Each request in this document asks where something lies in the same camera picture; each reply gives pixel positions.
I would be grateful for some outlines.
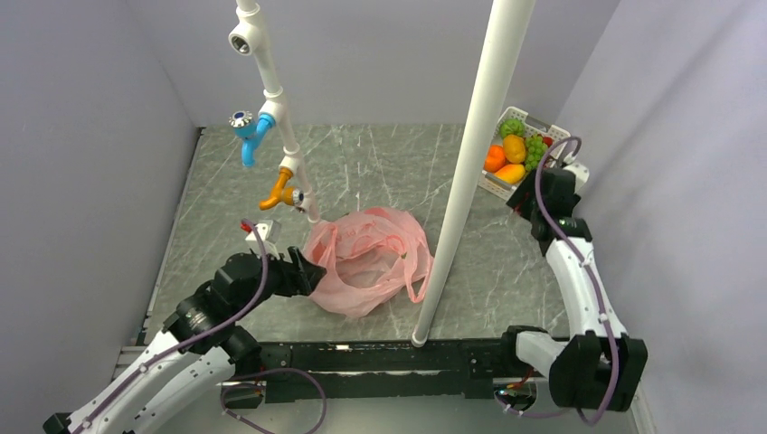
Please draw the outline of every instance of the vertical pole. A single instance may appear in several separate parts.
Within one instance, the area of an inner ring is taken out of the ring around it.
[[[415,346],[426,344],[534,6],[535,0],[495,0],[490,10],[437,254],[412,333]]]

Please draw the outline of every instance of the white wall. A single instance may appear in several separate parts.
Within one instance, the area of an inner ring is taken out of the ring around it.
[[[767,4],[623,0],[558,124],[658,432],[767,425]]]
[[[194,149],[123,0],[0,2],[0,420],[34,433],[109,382]]]
[[[507,102],[553,122],[619,0],[537,2]],[[234,0],[128,0],[197,125],[257,110]],[[300,123],[464,122],[490,0],[260,2]]]

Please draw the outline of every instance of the orange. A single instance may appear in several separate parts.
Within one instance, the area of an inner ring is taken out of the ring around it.
[[[525,177],[525,167],[523,165],[505,165],[495,172],[495,176],[509,184],[516,184]]]
[[[488,156],[485,157],[485,170],[492,174],[504,165],[506,165],[506,157],[504,156],[503,147],[498,145],[490,146]]]
[[[522,163],[525,161],[525,140],[519,136],[506,136],[504,138],[504,154],[509,163]]]

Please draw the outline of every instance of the orange faucet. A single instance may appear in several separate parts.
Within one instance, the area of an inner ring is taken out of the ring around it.
[[[269,193],[269,199],[259,202],[259,208],[262,211],[274,208],[280,202],[290,206],[299,204],[296,203],[296,196],[293,194],[296,192],[296,189],[293,187],[285,187],[292,177],[293,172],[290,171],[290,169],[287,167],[280,168],[277,182],[274,184],[274,187],[271,188],[271,193]],[[303,198],[303,194],[299,193],[298,199],[300,200],[301,198]]]

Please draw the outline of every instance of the table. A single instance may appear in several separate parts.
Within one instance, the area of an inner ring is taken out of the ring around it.
[[[306,125],[296,127],[322,218],[392,206],[412,213],[433,254],[458,158],[462,125]],[[147,337],[234,253],[247,250],[240,219],[282,224],[278,247],[302,247],[310,224],[288,206],[261,212],[277,179],[282,145],[270,133],[256,166],[240,159],[228,126],[203,130],[165,266],[150,306]],[[405,290],[368,316],[331,314],[304,297],[272,297],[240,321],[260,341],[409,340],[421,306]],[[510,325],[568,334],[554,273],[530,223],[491,193],[478,189],[469,221],[431,327],[431,339],[500,337]]]

